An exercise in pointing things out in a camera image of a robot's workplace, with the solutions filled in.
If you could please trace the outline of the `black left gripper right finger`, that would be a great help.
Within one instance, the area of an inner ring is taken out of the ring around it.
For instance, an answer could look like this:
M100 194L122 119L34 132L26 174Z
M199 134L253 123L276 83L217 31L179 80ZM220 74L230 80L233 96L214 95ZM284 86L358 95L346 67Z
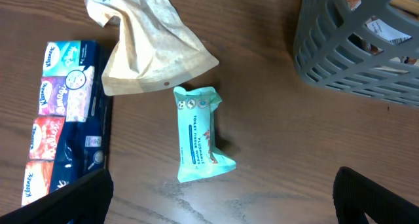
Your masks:
M333 183L339 223L417 223L418 207L355 170L342 166Z

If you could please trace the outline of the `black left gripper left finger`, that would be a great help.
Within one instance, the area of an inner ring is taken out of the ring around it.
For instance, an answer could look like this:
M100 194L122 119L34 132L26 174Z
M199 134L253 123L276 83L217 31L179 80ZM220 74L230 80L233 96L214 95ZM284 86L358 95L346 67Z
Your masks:
M109 171L99 169L1 216L1 223L104 223L113 191Z

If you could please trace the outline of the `Kleenex tissue multipack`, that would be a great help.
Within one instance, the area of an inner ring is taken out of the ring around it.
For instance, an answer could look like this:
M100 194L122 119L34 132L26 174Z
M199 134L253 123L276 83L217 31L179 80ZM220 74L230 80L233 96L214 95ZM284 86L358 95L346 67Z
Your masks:
M101 81L106 57L96 41L47 44L22 206L105 168L112 112Z

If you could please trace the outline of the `teal flushable wipes packet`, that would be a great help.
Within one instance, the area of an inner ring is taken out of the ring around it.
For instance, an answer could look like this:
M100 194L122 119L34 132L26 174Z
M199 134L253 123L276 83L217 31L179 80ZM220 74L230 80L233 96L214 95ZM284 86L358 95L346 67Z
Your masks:
M185 183L236 169L236 162L215 145L214 111L222 102L212 86L173 89L177 106L180 162L177 178Z

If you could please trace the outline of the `grey plastic lattice basket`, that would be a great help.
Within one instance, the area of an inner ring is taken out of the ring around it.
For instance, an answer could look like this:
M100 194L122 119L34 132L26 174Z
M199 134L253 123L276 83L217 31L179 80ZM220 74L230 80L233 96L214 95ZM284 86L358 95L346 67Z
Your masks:
M390 1L361 0L350 10L346 0L302 0L293 43L299 77L314 86L418 107L418 67L390 61L397 56L418 59L418 17L392 7ZM379 37L365 26L373 16L411 38L395 45ZM351 34L383 51L364 51L349 41ZM377 65L409 73L386 73L374 69Z

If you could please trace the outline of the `white brown cookie bag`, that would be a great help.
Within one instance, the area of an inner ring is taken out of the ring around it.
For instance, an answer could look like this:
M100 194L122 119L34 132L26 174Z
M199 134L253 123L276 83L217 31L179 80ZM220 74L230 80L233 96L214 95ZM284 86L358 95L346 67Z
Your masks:
M365 26L375 34L377 34L379 37L385 39L388 42L391 42L392 44L401 44L403 41L406 41L411 38L410 35L407 35L403 32L400 32L393 27L387 25L385 22L383 22L381 19L373 16L372 18L369 18L365 22ZM373 45L372 43L369 43L368 41L364 40L364 38L358 36L357 34L351 34L349 36L349 41L351 41L354 45L357 47L363 49L364 51L370 53L370 54L380 54L383 50L380 47L377 47ZM397 56L390 60L391 62L399 62L402 64L407 65L414 65L418 67L418 59L417 58L410 58L408 56ZM386 73L393 73L396 75L404 75L406 73L409 73L406 70L397 69L394 67L386 66L386 65L377 65L374 67L374 69L383 71Z

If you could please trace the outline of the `orange gold biscuit packet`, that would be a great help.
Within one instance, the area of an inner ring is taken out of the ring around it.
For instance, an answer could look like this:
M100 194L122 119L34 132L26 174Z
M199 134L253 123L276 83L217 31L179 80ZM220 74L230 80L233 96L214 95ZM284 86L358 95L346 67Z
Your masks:
M350 10L355 10L361 4L361 0L346 0L346 2ZM390 5L409 15L418 17L418 0L391 0Z

